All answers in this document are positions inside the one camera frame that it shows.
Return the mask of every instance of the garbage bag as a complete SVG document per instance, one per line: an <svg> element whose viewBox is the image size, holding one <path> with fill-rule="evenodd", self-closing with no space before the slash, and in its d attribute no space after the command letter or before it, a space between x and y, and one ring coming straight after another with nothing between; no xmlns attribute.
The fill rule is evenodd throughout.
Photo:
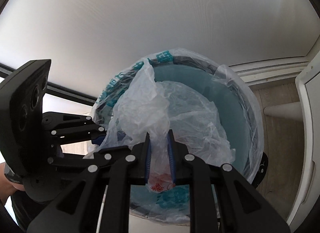
<svg viewBox="0 0 320 233"><path fill-rule="evenodd" d="M258 101L228 66L219 65L197 53L177 48L141 58L110 80L92 108L93 121L108 129L113 107L129 88L144 60L153 66L155 81L183 83L209 102L214 102L230 148L236 149L236 159L232 165L251 183L259 168L264 147ZM118 133L117 136L120 141L124 135ZM97 147L88 145L88 152ZM161 223L187 223L190 217L188 186L175 186L158 194L150 192L145 186L132 186L130 210L132 214Z"/></svg>
<svg viewBox="0 0 320 233"><path fill-rule="evenodd" d="M148 60L114 105L107 135L96 151L122 145L132 148L144 142L148 132L152 152L148 188L169 190L174 187L167 153L169 128L176 141L208 164L220 166L235 159L214 102L182 83L155 82Z"/></svg>

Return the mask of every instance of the white plastic bag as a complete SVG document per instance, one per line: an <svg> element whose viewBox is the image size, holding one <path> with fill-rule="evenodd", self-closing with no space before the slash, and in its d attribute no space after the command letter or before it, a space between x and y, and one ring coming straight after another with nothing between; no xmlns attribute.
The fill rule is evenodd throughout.
<svg viewBox="0 0 320 233"><path fill-rule="evenodd" d="M113 115L116 116L114 109L115 104L124 92L128 90L137 72L144 65L145 60L148 60L153 66L156 81L170 80L181 82L203 95L210 102L214 102L219 110L220 116L220 118L217 116L217 125L222 124L231 148L236 149L236 160L233 162L233 166L251 183L259 168L264 143L262 117L257 99L249 87L229 67L224 65L219 66L219 64L214 61L197 53L181 48L171 49L143 57L129 68L122 70L107 83L105 89L94 104L91 114L93 121L103 126L106 130L109 129L108 126L111 125L111 118ZM169 119L172 119L175 115L172 115L171 106L176 96L173 94L168 96L169 93L167 93L166 90L164 91L164 95L170 101L168 114ZM201 105L207 105L207 103L201 102L197 104L197 106ZM207 163L219 165L219 163L216 162L219 161L219 157L217 156L220 155L220 158L226 158L227 156L225 153L219 152L218 148L214 148L214 145L210 143L212 141L210 135L208 133L204 135L202 133L203 128L193 130L192 133L188 132L188 129L190 129L190 131L191 129L195 129L195 125L206 127L204 123L202 123L204 120L193 120L193 122L199 122L198 124L187 122L187 120L187 118L180 119L179 121L182 122L181 126L178 122L174 124L174 119L171 120L170 126L175 134L175 139L185 143L191 153L203 158ZM230 151L228 158L230 162L232 162L234 151L225 147L223 133L219 131L218 127L217 130L219 136L222 138L222 151ZM113 139L115 143L110 143L109 147L124 144L133 146L135 141L143 142L145 135L137 134L140 136L139 140L126 136L121 129L116 129L116 136L114 136ZM198 137L193 138L193 134L198 134ZM215 152L208 152L207 154L201 152L197 142L203 144L202 146L207 147L209 151L214 149ZM102 147L98 147L95 151L105 147L103 144L101 144L101 146ZM161 188L163 186L161 185L163 185L163 180L168 179L168 173L167 171L167 173L155 177L156 181L160 181L158 185L154 185L155 192L163 190ZM133 214L160 223L179 224L189 222L188 186L176 186L169 191L159 192L159 194L150 192L150 189L151 187L149 187L148 190L144 186L135 185L131 187L130 210Z"/></svg>
<svg viewBox="0 0 320 233"><path fill-rule="evenodd" d="M168 106L164 89L156 84L153 67L145 60L129 88L115 104L107 135L97 149L122 145L132 148L144 142L148 132L152 152L148 187L157 192L173 187L167 152Z"/></svg>
<svg viewBox="0 0 320 233"><path fill-rule="evenodd" d="M164 88L164 96L170 103L170 129L175 140L185 144L189 153L207 164L221 166L233 163L236 150L230 149L214 102L179 82L164 81L157 84Z"/></svg>
<svg viewBox="0 0 320 233"><path fill-rule="evenodd" d="M152 158L147 187L155 192L169 190L174 187L167 153L169 128L176 141L208 164L220 166L235 159L215 104L182 83L156 83L148 60L115 104L107 135L97 150L133 147L144 142L148 132Z"/></svg>

